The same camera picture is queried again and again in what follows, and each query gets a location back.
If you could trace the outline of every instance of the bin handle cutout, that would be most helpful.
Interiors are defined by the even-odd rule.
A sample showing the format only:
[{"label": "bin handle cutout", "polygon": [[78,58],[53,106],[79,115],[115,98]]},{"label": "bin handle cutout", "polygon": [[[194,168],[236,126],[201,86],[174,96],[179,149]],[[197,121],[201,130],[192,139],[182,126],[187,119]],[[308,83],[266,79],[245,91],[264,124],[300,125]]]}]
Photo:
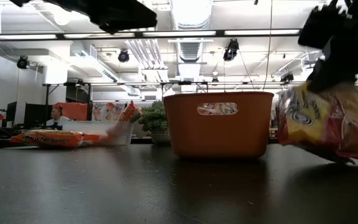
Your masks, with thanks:
[{"label": "bin handle cutout", "polygon": [[235,103],[201,103],[197,106],[200,115],[235,115],[238,111]]}]

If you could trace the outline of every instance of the potted plant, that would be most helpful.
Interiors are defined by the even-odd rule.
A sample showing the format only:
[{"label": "potted plant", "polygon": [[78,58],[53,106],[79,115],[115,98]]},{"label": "potted plant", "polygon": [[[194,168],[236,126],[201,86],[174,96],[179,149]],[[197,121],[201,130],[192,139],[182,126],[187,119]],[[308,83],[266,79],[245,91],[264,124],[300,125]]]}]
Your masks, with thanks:
[{"label": "potted plant", "polygon": [[152,133],[152,140],[156,144],[170,144],[167,114],[162,101],[155,101],[151,106],[142,108],[139,124],[143,124],[143,131]]}]

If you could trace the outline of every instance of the orange plastic bin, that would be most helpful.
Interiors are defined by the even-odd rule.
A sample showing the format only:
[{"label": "orange plastic bin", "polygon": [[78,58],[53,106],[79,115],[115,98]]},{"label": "orange plastic bin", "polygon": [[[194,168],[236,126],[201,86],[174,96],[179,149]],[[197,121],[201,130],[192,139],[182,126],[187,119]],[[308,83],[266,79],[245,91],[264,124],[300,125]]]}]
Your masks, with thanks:
[{"label": "orange plastic bin", "polygon": [[[181,157],[262,156],[269,138],[272,100],[273,93],[266,92],[195,93],[165,97],[174,153]],[[230,115],[202,115],[200,108],[207,108],[208,105],[237,105],[237,110]]]}]

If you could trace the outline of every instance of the gray countertop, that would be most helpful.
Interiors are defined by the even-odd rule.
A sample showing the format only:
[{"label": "gray countertop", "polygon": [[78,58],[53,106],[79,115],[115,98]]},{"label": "gray countertop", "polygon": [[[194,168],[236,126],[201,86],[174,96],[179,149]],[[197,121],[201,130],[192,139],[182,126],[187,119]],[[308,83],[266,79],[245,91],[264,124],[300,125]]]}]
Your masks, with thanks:
[{"label": "gray countertop", "polygon": [[257,161],[169,147],[0,149],[0,224],[358,223],[357,166],[269,145]]}]

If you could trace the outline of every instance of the computer monitor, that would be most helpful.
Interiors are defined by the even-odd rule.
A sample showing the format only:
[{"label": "computer monitor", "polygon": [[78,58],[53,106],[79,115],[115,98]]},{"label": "computer monitor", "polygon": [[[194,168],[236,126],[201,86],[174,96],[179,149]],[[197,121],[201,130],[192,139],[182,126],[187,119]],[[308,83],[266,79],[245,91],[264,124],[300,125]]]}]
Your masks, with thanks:
[{"label": "computer monitor", "polygon": [[15,121],[17,102],[9,103],[6,107],[6,121]]},{"label": "computer monitor", "polygon": [[[48,106],[47,119],[50,119],[52,105]],[[45,105],[26,103],[24,111],[24,128],[40,127],[45,121]]]}]

